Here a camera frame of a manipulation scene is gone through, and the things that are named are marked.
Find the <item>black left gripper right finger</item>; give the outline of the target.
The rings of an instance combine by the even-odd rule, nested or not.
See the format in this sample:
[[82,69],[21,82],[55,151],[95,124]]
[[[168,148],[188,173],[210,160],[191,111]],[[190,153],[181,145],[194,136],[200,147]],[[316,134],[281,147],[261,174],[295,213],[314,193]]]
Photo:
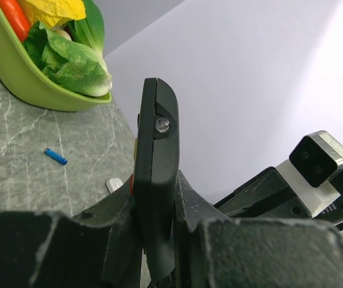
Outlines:
[[343,287],[343,237],[325,221],[223,215],[178,174],[176,287]]

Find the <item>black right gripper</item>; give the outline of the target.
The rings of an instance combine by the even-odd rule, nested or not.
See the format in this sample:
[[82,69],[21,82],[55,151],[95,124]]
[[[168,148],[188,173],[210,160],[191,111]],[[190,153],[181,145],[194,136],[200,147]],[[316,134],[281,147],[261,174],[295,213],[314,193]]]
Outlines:
[[[230,218],[291,218],[295,216],[295,198],[296,194],[276,168],[268,167],[213,206]],[[343,195],[314,219],[328,221],[343,231]]]

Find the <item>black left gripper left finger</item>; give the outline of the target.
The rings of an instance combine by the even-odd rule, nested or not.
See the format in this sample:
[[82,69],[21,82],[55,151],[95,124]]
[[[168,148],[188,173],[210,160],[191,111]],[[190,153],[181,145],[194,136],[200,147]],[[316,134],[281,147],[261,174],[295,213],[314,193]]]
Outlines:
[[0,211],[0,287],[139,287],[130,184],[69,217]]

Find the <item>black remote control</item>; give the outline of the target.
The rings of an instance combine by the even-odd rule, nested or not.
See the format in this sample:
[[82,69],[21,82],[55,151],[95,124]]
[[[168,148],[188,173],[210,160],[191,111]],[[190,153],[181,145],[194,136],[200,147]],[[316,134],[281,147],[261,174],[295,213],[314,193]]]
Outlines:
[[138,116],[132,194],[153,282],[175,268],[172,219],[180,160],[176,95],[160,78],[146,78]]

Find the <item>blue battery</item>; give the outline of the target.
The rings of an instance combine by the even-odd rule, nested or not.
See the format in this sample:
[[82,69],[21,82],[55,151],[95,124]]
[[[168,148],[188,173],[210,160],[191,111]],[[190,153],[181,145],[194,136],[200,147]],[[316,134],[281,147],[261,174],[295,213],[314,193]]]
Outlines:
[[62,166],[65,166],[68,163],[68,161],[62,155],[56,153],[55,151],[49,148],[46,148],[44,150],[44,154]]

